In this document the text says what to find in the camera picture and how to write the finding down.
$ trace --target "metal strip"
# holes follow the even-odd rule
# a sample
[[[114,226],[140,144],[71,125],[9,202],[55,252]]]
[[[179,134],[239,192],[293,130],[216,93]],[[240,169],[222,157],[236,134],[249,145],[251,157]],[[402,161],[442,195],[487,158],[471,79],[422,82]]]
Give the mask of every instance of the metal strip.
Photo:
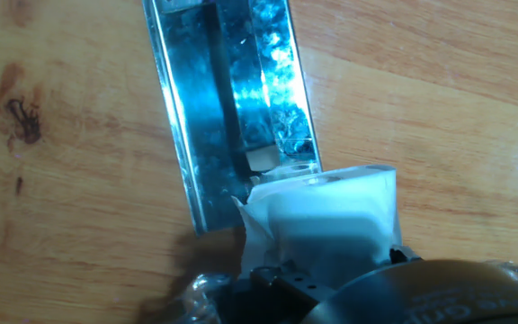
[[[242,225],[231,197],[244,202],[262,175],[249,158],[275,152],[260,171],[320,172],[284,0],[144,6],[197,234]]]

